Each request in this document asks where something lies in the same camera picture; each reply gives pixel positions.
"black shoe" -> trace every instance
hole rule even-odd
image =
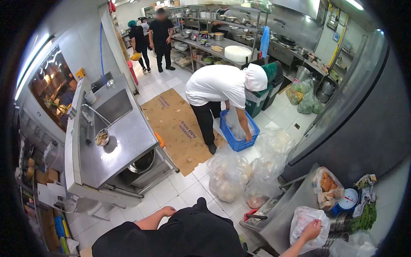
[[[209,146],[208,146],[208,150],[210,151],[210,153],[211,153],[212,155],[214,155],[214,154],[215,154],[215,151],[217,151],[217,147],[215,146],[215,144],[212,144],[212,145],[209,145]]]

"cardboard mat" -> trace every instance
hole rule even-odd
[[[168,153],[184,176],[212,156],[203,141],[193,110],[174,89],[154,97],[141,108],[154,132],[163,138]],[[217,146],[225,141],[215,130],[214,136]]]

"kitchen worker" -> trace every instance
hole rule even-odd
[[[148,40],[148,30],[150,29],[150,26],[147,24],[147,18],[140,17],[138,19],[141,21],[140,26],[143,27],[143,33],[144,33],[145,40],[147,41],[147,47],[151,51],[152,48],[150,47],[150,41]]]
[[[137,21],[132,20],[127,23],[127,25],[131,28],[128,36],[131,39],[131,46],[133,47],[133,53],[141,53],[144,58],[145,64],[147,68],[144,66],[143,58],[139,59],[139,63],[143,68],[143,73],[150,73],[150,60],[148,59],[147,55],[147,41],[145,40],[143,27],[137,26]]]
[[[221,7],[218,8],[217,11],[217,16],[219,15],[226,15],[227,17],[233,17],[233,11],[231,11],[228,7]],[[224,33],[224,37],[227,37],[230,31],[230,27],[227,24],[224,24],[223,22],[220,21],[214,21],[211,23],[213,26],[211,27],[211,32],[216,33],[216,32],[221,32]]]
[[[230,65],[204,66],[190,77],[185,86],[185,95],[197,117],[204,143],[210,153],[215,154],[217,150],[212,124],[213,117],[220,117],[221,101],[226,103],[227,109],[236,109],[245,132],[245,140],[248,142],[252,139],[245,115],[245,90],[264,90],[267,82],[264,69],[252,63],[243,70]]]
[[[156,19],[150,24],[148,30],[148,39],[150,41],[150,47],[154,48],[157,54],[157,66],[158,72],[163,72],[162,60],[163,56],[166,60],[166,69],[175,70],[171,66],[171,35],[174,33],[173,23],[167,18],[166,10],[159,8],[156,11]]]
[[[168,222],[157,229],[163,217]],[[320,233],[321,221],[312,222],[282,257],[296,257],[306,241]],[[233,221],[213,214],[206,200],[198,198],[193,207],[176,211],[163,207],[135,222],[124,222],[99,237],[82,257],[244,257]]]

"black shirt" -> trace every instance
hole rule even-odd
[[[150,30],[153,31],[153,43],[155,47],[166,45],[166,39],[169,37],[169,29],[174,25],[169,19],[164,21],[154,20],[150,24]]]
[[[141,52],[141,49],[146,46],[146,40],[144,37],[144,32],[143,32],[143,27],[141,26],[135,26],[131,28],[128,36],[130,39],[135,38],[136,40],[136,51]]]
[[[204,198],[179,210],[158,230],[141,230],[125,222],[97,239],[93,257],[243,257],[230,219],[207,209]]]

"red trash bin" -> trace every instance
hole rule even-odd
[[[136,85],[139,85],[139,82],[137,81],[136,74],[134,73],[134,70],[133,70],[133,63],[131,61],[127,61],[127,65],[129,66],[131,75],[133,76],[134,81],[136,82]]]

